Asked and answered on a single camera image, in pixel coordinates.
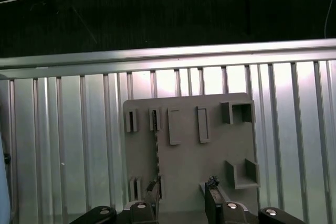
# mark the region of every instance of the black background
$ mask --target black background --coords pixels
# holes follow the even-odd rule
[[[250,0],[249,15],[245,0],[55,0],[58,14],[39,2],[0,5],[0,57],[319,39],[330,0]],[[336,3],[328,38],[335,24]]]

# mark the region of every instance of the silver metal panel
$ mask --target silver metal panel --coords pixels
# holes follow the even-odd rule
[[[251,65],[250,76],[256,115],[257,161],[260,166],[260,207],[279,207],[268,66]]]
[[[59,146],[59,132],[58,132],[58,88],[56,77],[48,78],[47,84],[47,111],[48,111],[48,129],[50,141],[50,171],[51,171],[51,195],[53,207],[53,221],[54,224],[63,224],[64,205],[65,200],[62,197],[62,191],[65,190],[65,184],[61,183],[61,168],[64,167],[60,162],[60,146]]]
[[[336,62],[321,61],[318,70],[320,77],[318,84],[321,89],[320,132],[322,133],[325,192],[329,200],[329,218],[336,223]]]
[[[156,72],[157,97],[177,96],[176,74],[174,70],[160,70]]]
[[[128,201],[127,171],[124,155],[124,120],[122,105],[128,99],[127,77],[125,73],[109,74],[108,86],[108,145],[109,148],[109,172],[111,173],[112,186],[110,193],[113,196],[113,204],[117,211],[122,211],[123,203]]]
[[[180,74],[180,95],[182,97],[189,96],[189,76],[188,76],[188,69],[183,68],[179,70]]]
[[[152,98],[151,73],[149,71],[132,73],[133,99]]]
[[[49,108],[48,108],[48,79],[39,78],[37,80],[37,124],[38,134],[36,151],[39,161],[37,163],[38,172],[40,172],[40,183],[38,190],[41,191],[41,222],[52,223],[52,189],[51,189],[51,155],[50,155],[50,134],[49,134]]]
[[[275,138],[274,138],[274,115],[272,113],[272,97],[269,83],[268,66],[266,64],[259,65],[259,83],[260,93],[262,96],[262,130],[263,140],[266,147],[265,162],[268,188],[268,206],[279,207],[278,195],[278,178],[277,178],[277,162],[275,154]]]
[[[223,72],[221,67],[203,69],[204,94],[223,93]]]
[[[86,186],[83,156],[83,133],[79,76],[61,79],[61,125],[62,150],[65,167],[66,207],[68,221],[86,212]]]
[[[297,129],[295,122],[294,96],[290,63],[275,64],[274,101],[277,113],[277,149],[279,151],[282,190],[280,207],[303,220],[301,181]]]
[[[122,210],[124,101],[227,92],[255,101],[260,206],[336,224],[336,63],[325,61],[335,49],[336,40],[311,40],[0,59],[45,67],[0,70],[5,79],[41,77],[0,81],[19,224],[69,223],[102,198]],[[104,194],[94,178],[103,173]]]
[[[85,125],[89,208],[110,204],[103,75],[85,77]]]
[[[304,108],[300,110],[300,122],[308,218],[310,223],[327,223],[314,63],[297,63],[296,74],[299,104]]]
[[[230,66],[226,68],[227,88],[229,93],[247,92],[245,66]]]
[[[15,142],[15,117],[14,101],[13,101],[13,82],[4,80],[0,81],[0,132],[2,137],[2,145],[4,152],[11,153],[16,156]],[[11,166],[7,168],[7,180],[10,196],[12,212],[17,212],[18,197],[17,197],[17,171],[16,159],[12,158]],[[18,223],[17,215],[14,216],[13,224]]]
[[[33,80],[14,83],[18,220],[38,223]]]

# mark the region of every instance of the cable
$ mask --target cable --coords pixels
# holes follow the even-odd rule
[[[325,39],[327,38],[327,23],[328,23],[328,18],[329,18],[332,2],[333,2],[333,0],[330,1],[329,9],[328,9],[327,16],[326,16],[326,21],[324,23],[324,38]]]

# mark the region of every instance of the bolt head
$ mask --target bolt head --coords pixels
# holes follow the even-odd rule
[[[101,214],[101,215],[107,215],[109,212],[110,212],[110,211],[107,210],[107,209],[102,209],[102,210],[100,211],[100,214]]]
[[[231,208],[231,209],[236,209],[237,208],[237,205],[234,204],[234,203],[229,203],[227,204],[227,207]]]
[[[274,211],[273,209],[266,209],[266,213],[269,214],[269,215],[271,215],[271,216],[277,215],[277,212]]]

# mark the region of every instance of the blue object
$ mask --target blue object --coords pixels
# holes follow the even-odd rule
[[[9,224],[10,217],[9,192],[5,169],[5,158],[2,150],[2,139],[0,134],[0,224]]]

